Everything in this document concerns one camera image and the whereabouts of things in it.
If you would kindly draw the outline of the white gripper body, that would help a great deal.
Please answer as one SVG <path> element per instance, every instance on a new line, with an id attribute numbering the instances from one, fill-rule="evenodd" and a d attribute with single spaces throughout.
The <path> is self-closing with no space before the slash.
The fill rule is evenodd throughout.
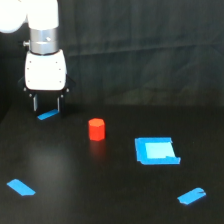
<path id="1" fill-rule="evenodd" d="M 28 51 L 24 73 L 18 81 L 18 86 L 24 91 L 67 91 L 75 86 L 75 81 L 67 74 L 62 50 L 51 55 L 36 55 Z"/>

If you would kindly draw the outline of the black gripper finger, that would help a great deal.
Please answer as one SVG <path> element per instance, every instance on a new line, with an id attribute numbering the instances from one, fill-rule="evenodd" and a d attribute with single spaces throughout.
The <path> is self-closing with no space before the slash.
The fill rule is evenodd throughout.
<path id="1" fill-rule="evenodd" d="M 35 94 L 32 96 L 32 107 L 33 107 L 33 113 L 35 115 L 38 115 L 38 95 Z"/>
<path id="2" fill-rule="evenodd" d="M 61 94 L 57 98 L 57 108 L 61 117 L 64 117 L 65 116 L 65 96 L 63 94 Z"/>

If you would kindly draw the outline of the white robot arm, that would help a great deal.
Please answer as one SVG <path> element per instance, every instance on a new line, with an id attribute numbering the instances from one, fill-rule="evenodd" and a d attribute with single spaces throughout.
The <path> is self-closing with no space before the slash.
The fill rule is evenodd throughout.
<path id="1" fill-rule="evenodd" d="M 18 84 L 32 99 L 34 112 L 38 110 L 40 91 L 58 93 L 57 108 L 38 116 L 44 120 L 62 112 L 65 95 L 74 85 L 59 48 L 58 0 L 0 0 L 1 33 L 14 33 L 24 23 L 28 24 L 30 39 L 22 43 L 28 51 L 24 76 Z"/>

